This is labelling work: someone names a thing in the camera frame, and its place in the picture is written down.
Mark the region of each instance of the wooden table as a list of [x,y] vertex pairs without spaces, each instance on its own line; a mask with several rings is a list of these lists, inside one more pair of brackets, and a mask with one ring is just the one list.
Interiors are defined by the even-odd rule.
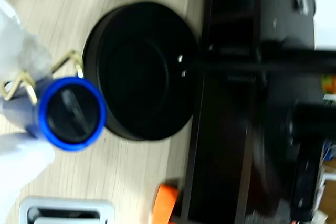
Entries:
[[[137,0],[8,0],[22,24],[36,34],[56,61],[70,49],[82,50],[92,27],[107,11]],[[198,36],[202,0],[153,0],[187,19]],[[73,74],[66,65],[58,76]],[[17,131],[0,118],[1,133]],[[131,142],[105,130],[85,151],[56,150],[56,160],[24,187],[7,223],[18,223],[18,207],[28,195],[107,199],[116,208],[116,224],[148,223],[156,189],[170,178],[181,178],[190,123],[175,136],[159,142]]]

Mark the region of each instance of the black metal rod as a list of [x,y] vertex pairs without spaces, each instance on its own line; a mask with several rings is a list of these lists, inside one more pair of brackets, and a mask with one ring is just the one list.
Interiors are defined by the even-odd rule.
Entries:
[[221,61],[206,62],[196,60],[187,72],[282,72],[282,73],[332,73],[336,74],[336,52],[307,49],[251,50],[248,62],[232,55],[220,54]]

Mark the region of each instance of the white plastic object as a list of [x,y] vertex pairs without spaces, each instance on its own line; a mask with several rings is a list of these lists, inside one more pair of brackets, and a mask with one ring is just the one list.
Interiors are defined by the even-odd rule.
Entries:
[[0,136],[0,223],[5,222],[21,188],[54,159],[54,149],[47,140],[27,133]]
[[34,80],[51,75],[51,55],[37,37],[20,25],[14,9],[0,0],[0,83],[14,80],[22,70]]

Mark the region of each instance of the black lid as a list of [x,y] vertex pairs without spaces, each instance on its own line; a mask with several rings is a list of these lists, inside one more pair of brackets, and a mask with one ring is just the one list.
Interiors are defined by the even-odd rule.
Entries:
[[52,133],[68,144],[85,142],[97,129],[97,98],[82,85],[66,85],[51,97],[47,122]]

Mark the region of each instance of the gold metal clip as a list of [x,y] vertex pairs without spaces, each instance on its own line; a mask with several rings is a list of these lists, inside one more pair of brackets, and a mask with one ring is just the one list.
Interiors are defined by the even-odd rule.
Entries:
[[79,78],[83,78],[83,63],[81,56],[78,52],[72,50],[68,52],[66,55],[64,55],[53,67],[52,67],[52,73],[55,73],[58,69],[60,69],[68,60],[73,60],[75,62],[75,69],[77,71],[77,76]]
[[6,82],[3,82],[1,84],[1,92],[5,98],[6,101],[9,101],[13,95],[15,94],[16,90],[20,87],[21,83],[24,85],[28,97],[32,103],[32,105],[36,105],[37,103],[37,97],[35,93],[35,81],[31,77],[31,75],[27,71],[22,71],[18,77],[15,79],[12,88],[7,92],[6,91]]
[[[55,73],[58,69],[60,69],[68,60],[73,60],[75,62],[75,69],[77,71],[77,76],[79,78],[83,78],[83,63],[81,60],[81,56],[78,52],[72,50],[68,52],[66,55],[64,55],[51,69],[52,73]],[[6,84],[8,82],[3,82],[0,86],[0,91],[2,95],[4,96],[6,101],[9,101],[17,89],[20,87],[21,84],[25,87],[28,97],[32,103],[32,105],[36,105],[37,103],[37,96],[35,92],[36,83],[27,71],[22,71],[17,76],[17,78],[14,81],[14,84],[12,88],[7,92],[6,91]]]

